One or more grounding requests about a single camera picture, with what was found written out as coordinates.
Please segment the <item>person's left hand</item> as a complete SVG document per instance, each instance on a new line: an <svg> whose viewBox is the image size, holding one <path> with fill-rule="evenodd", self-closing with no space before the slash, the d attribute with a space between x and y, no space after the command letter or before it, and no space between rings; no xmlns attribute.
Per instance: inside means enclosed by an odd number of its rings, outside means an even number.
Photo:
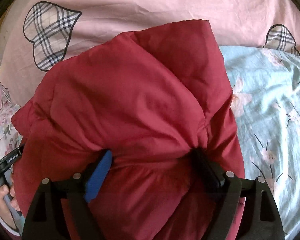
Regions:
<svg viewBox="0 0 300 240"><path fill-rule="evenodd" d="M13 175L11 175L12 185L10 189L7 185L0 186L0 222L3 221L2 225L6 226L6 228L10 228L11 230L18 231L18 228L13 219L12 213L6 204L4 198L10 193L13 199L10 201L10 206L13 207L16 211L20 211L20 207L18 201L15 197L15 188L14 188L14 179Z"/></svg>

